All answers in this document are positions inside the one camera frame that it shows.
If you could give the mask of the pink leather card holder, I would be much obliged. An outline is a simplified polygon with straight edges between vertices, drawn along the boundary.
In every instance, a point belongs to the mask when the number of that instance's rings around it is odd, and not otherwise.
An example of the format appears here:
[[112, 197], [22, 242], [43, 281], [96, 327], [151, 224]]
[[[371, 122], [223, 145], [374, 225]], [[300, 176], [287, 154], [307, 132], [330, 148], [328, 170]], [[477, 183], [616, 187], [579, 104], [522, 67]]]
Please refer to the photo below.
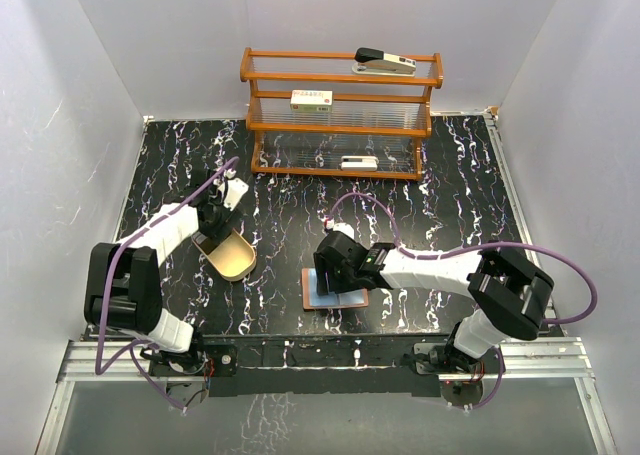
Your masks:
[[329, 292], [321, 295], [317, 288], [317, 276], [313, 268], [301, 271], [302, 304], [303, 309], [329, 310], [364, 308], [369, 305], [369, 295], [366, 289], [345, 293]]

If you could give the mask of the beige wooden tray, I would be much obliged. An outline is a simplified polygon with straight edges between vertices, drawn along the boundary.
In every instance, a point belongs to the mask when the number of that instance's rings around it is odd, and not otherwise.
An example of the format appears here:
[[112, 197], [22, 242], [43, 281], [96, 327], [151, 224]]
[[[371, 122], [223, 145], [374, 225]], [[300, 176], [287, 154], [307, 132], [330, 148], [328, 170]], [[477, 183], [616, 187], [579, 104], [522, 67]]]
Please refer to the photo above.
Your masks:
[[256, 266], [255, 249], [235, 229], [232, 229], [221, 242], [216, 242], [204, 234], [196, 232], [192, 236], [192, 242], [226, 281], [240, 281], [250, 274]]

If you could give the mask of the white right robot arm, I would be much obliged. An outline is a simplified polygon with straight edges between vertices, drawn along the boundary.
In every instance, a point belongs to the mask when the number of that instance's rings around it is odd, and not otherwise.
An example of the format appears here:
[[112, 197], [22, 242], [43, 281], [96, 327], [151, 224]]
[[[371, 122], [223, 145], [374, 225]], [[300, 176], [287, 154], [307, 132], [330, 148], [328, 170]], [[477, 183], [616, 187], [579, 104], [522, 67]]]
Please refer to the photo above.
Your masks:
[[461, 255], [410, 252], [394, 243], [366, 248], [331, 231], [313, 254], [318, 293], [361, 289], [433, 289], [474, 300], [474, 313], [457, 323], [443, 349], [447, 363], [466, 372], [507, 338], [539, 335], [552, 278], [513, 247], [498, 242]]

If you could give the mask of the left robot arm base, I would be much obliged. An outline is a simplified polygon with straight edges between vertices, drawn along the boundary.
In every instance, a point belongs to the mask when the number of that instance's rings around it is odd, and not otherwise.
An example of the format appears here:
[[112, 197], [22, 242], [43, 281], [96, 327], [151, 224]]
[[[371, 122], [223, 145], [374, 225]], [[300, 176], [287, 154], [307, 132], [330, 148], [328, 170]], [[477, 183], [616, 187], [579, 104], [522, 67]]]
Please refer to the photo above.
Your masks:
[[171, 399], [170, 403], [183, 414], [194, 404], [209, 396], [214, 377], [231, 377], [237, 372], [238, 350], [232, 345], [210, 344], [198, 339], [184, 353], [171, 353], [153, 348], [142, 348], [139, 355], [150, 363], [153, 376], [201, 377], [201, 388], [186, 401]]

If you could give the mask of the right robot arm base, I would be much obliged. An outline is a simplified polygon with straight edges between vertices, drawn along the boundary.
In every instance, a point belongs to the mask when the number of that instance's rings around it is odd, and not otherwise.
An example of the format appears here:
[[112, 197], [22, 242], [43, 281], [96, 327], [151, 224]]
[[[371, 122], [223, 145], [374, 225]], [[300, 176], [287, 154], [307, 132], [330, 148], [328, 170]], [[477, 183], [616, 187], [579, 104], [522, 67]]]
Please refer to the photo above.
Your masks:
[[419, 375], [466, 375], [466, 383], [480, 382], [486, 374], [485, 362], [450, 344], [416, 343], [400, 358], [400, 364]]

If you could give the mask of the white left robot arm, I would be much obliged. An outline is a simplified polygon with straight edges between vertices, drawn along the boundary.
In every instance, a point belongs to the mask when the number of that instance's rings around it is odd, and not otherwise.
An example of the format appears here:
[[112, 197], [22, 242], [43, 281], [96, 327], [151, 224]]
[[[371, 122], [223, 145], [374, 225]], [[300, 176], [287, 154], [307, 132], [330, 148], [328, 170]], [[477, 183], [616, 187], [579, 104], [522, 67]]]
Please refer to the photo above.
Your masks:
[[201, 242], [207, 252], [231, 234], [234, 212], [248, 185], [229, 168], [214, 177], [195, 171], [187, 191], [161, 209], [131, 235], [116, 243], [99, 243], [91, 251], [84, 317], [172, 353], [182, 372], [194, 374], [207, 351], [193, 341], [194, 328], [163, 307], [160, 268], [185, 241]]

